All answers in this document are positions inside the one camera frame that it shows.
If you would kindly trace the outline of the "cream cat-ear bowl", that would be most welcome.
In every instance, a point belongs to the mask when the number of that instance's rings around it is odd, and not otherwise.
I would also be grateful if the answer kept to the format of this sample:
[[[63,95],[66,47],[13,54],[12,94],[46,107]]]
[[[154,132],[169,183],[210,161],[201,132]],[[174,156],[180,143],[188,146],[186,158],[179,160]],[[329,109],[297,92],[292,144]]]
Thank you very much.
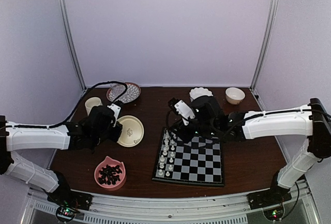
[[[122,133],[117,144],[123,147],[134,147],[142,141],[144,126],[137,117],[125,115],[120,117],[118,122],[122,125]]]

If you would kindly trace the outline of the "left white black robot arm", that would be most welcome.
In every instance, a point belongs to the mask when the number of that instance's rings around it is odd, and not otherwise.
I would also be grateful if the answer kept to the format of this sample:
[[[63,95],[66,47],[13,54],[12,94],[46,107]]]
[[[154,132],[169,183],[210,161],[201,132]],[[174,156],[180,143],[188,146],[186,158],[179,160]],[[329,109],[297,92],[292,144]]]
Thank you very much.
[[[17,124],[1,116],[1,174],[36,185],[54,195],[62,205],[70,205],[74,201],[74,193],[65,177],[21,157],[17,151],[40,148],[94,150],[106,140],[116,142],[122,133],[122,125],[117,120],[120,111],[121,107],[114,103],[96,106],[77,123],[48,126]]]

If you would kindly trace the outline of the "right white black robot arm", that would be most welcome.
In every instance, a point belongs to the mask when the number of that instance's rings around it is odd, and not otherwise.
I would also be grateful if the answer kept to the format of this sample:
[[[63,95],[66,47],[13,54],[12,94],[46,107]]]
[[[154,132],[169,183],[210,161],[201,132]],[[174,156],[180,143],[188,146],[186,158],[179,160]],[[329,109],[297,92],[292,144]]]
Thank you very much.
[[[167,126],[188,143],[195,135],[221,142],[242,142],[260,137],[301,135],[305,141],[292,161],[275,173],[265,200],[276,204],[316,162],[330,157],[330,115],[317,98],[292,109],[224,114],[213,96],[200,96],[191,103],[172,98],[172,112],[181,120]]]

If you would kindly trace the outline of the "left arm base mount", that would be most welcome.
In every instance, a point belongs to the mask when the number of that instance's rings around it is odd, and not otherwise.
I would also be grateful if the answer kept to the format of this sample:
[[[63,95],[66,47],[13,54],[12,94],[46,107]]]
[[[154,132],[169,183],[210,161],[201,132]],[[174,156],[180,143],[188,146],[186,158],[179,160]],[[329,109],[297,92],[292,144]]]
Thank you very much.
[[[48,201],[53,202],[58,206],[70,208],[75,211],[88,211],[93,199],[93,196],[90,194],[72,190],[70,190],[68,193],[57,194],[55,192],[46,192],[46,194],[48,196]]]

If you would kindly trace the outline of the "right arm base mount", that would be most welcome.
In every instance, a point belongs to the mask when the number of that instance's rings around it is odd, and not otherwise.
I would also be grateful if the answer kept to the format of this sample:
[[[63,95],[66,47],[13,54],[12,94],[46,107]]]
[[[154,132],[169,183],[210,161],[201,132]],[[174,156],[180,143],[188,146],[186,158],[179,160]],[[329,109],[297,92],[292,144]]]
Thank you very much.
[[[292,196],[290,193],[281,195],[280,193],[272,192],[269,189],[269,190],[249,193],[247,195],[247,198],[248,198],[248,203],[250,205],[250,209],[255,210],[258,208],[266,208],[273,205],[280,205],[285,201],[291,200]]]

